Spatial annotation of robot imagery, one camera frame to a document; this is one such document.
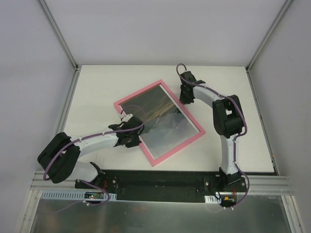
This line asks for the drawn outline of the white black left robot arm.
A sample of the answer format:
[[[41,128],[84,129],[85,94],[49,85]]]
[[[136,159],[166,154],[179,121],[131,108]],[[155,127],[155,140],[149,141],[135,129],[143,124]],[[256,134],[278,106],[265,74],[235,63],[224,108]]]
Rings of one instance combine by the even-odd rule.
[[[99,133],[75,139],[65,132],[58,133],[37,158],[44,169],[43,180],[51,180],[53,183],[61,183],[67,179],[81,180],[97,189],[103,183],[101,169],[94,162],[85,163],[78,159],[105,148],[138,146],[143,130],[144,122],[128,114],[121,118],[121,123],[109,125]]]

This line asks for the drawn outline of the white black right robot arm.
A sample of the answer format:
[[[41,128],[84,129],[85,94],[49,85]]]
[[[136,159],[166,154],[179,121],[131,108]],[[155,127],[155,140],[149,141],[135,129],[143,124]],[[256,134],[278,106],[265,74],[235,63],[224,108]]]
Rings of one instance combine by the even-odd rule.
[[[181,80],[179,101],[182,104],[191,104],[198,99],[212,108],[213,126],[221,138],[222,146],[219,187],[228,192],[236,186],[242,175],[237,168],[236,139],[247,127],[240,100],[236,95],[224,96],[207,87],[204,81],[196,80],[189,70],[178,73],[178,76]]]

